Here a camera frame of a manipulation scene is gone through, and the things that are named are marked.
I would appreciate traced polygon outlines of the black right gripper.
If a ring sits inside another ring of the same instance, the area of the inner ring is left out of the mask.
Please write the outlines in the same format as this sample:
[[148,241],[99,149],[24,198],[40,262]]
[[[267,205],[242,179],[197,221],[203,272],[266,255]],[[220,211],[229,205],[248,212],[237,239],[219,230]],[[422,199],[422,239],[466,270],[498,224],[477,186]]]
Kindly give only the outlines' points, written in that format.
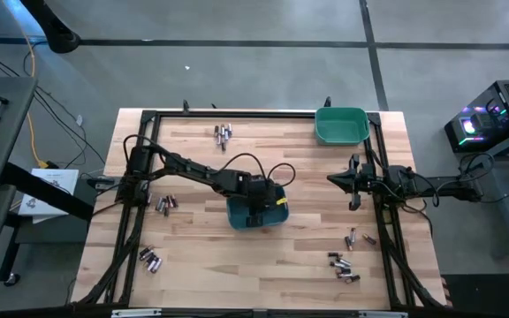
[[373,163],[364,163],[361,170],[357,171],[360,164],[360,156],[352,155],[349,161],[349,170],[344,172],[330,174],[327,179],[344,193],[350,193],[352,198],[349,202],[351,211],[357,210],[361,206],[361,196],[359,191],[369,192],[371,183],[376,181],[376,169]]

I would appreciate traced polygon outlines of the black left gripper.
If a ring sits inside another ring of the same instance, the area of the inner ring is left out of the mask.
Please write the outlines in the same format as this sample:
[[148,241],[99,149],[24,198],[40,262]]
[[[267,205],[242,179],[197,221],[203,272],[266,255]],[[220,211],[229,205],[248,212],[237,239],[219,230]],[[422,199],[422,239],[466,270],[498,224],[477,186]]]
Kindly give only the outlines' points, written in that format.
[[273,180],[263,175],[251,176],[247,180],[247,205],[250,215],[246,222],[247,227],[262,226],[263,217],[260,214],[277,206],[276,201],[284,197],[283,189]]

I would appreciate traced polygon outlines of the dark teal plastic bin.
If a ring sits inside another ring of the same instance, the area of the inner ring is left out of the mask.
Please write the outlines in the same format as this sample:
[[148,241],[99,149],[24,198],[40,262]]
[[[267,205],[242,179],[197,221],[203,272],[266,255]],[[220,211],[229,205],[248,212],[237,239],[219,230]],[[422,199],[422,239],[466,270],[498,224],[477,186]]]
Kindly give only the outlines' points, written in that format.
[[280,225],[281,223],[284,223],[289,217],[289,207],[287,202],[286,204],[277,205],[274,208],[269,208],[262,212],[260,214],[263,217],[262,226],[247,227],[246,222],[250,215],[246,199],[241,199],[238,197],[228,198],[226,200],[226,207],[228,222],[230,226],[236,231],[245,231],[255,228]]

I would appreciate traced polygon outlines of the green plastic bin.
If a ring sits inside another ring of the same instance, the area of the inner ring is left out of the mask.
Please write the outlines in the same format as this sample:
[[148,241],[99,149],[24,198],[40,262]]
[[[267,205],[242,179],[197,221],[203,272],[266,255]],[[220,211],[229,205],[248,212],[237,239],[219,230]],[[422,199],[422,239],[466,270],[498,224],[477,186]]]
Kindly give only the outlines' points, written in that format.
[[323,107],[315,112],[315,138],[319,145],[356,146],[368,137],[368,116],[360,108]]

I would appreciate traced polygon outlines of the black yellow striped platform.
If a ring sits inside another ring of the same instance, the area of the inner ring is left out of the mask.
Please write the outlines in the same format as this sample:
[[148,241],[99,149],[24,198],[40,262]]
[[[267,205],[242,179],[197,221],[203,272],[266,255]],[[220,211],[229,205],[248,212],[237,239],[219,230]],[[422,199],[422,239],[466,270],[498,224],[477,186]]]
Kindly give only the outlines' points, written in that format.
[[441,279],[449,307],[509,318],[509,274],[444,274]]

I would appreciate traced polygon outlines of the white paper booklet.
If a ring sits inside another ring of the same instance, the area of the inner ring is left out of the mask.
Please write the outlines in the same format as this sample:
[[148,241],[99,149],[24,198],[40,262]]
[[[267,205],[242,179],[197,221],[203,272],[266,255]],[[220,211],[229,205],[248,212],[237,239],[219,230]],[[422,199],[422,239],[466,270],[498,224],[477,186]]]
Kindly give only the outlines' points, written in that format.
[[[79,177],[78,170],[32,169],[31,174],[69,194],[74,193]],[[50,218],[65,216],[66,213],[44,201],[25,194],[19,206],[19,215],[31,216],[33,223],[40,223]]]

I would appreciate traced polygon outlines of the black crossbeam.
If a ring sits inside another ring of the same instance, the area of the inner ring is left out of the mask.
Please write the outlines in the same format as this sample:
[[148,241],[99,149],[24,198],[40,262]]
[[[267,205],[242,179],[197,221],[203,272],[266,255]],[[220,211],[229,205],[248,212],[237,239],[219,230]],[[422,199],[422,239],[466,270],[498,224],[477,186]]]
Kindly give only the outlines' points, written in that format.
[[14,163],[7,163],[0,176],[0,184],[15,186],[18,191],[48,203],[79,219],[90,221],[93,207],[85,201],[55,187],[46,180],[33,176]]

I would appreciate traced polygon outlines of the black stand base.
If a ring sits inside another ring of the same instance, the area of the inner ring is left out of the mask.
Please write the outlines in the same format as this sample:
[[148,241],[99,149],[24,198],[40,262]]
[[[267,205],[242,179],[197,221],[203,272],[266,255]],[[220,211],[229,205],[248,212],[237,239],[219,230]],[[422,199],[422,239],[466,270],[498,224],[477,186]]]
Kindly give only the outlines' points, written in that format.
[[73,32],[47,5],[46,0],[20,0],[45,34],[49,48],[58,54],[74,51],[80,37]]

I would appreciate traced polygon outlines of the black aluminium table frame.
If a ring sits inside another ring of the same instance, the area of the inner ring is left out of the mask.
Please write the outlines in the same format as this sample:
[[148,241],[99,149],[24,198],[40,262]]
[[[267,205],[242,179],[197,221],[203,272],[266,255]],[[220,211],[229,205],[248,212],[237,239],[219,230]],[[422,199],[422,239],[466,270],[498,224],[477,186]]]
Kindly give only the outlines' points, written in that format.
[[[222,151],[214,127],[232,125]],[[290,215],[279,225],[235,231],[224,199],[192,181],[165,177],[150,189],[154,198],[174,195],[168,217],[148,208],[141,245],[163,260],[155,273],[135,265],[133,307],[255,309],[386,309],[390,305],[377,234],[374,203],[364,196],[351,211],[349,198],[327,180],[346,169],[363,146],[322,147],[309,110],[175,110],[154,121],[158,142],[196,162],[219,168],[271,170],[286,186]],[[344,237],[356,228],[353,251]],[[361,279],[338,278],[328,252],[351,262]]]

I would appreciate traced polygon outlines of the silver metal bracket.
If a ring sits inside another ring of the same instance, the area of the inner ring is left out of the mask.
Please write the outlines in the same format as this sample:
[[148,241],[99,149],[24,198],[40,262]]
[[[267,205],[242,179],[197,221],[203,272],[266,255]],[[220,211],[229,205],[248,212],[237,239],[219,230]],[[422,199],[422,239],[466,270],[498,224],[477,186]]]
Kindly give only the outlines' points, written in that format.
[[392,311],[359,311],[359,318],[408,318],[408,313]]
[[161,308],[127,308],[113,310],[110,318],[156,318],[162,314]]

